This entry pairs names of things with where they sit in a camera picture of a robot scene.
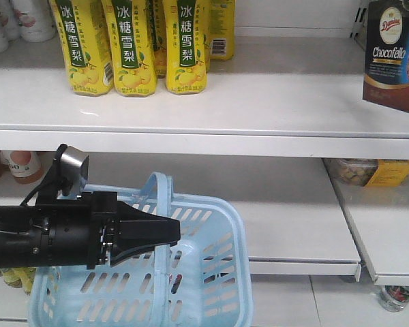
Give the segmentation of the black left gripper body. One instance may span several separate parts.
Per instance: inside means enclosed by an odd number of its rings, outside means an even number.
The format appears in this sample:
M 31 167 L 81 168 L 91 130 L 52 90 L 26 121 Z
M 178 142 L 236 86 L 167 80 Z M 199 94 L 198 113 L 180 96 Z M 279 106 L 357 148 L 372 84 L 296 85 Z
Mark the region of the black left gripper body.
M 93 269 L 106 263 L 104 235 L 118 211 L 117 193 L 84 192 L 77 200 L 37 203 L 41 232 L 33 265 Z

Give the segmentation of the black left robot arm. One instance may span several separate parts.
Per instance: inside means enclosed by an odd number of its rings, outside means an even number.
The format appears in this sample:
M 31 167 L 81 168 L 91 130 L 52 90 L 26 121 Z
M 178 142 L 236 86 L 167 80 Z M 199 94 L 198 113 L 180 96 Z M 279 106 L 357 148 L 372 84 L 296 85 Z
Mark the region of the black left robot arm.
M 115 192 L 0 206 L 0 268 L 115 266 L 180 238 L 177 220 L 133 208 Z

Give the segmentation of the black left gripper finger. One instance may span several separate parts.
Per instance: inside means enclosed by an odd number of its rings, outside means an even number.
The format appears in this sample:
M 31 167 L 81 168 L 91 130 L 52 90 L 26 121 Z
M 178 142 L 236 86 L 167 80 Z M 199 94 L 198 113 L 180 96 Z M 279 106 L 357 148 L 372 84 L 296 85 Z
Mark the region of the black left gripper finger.
M 130 249 L 120 249 L 118 247 L 113 247 L 110 250 L 110 266 L 114 267 L 120 263 L 134 257 L 145 253 L 150 253 L 155 250 L 155 245 L 133 247 Z
M 180 240 L 180 222 L 140 211 L 117 202 L 117 221 L 112 255 L 138 255 L 159 245 L 174 246 Z

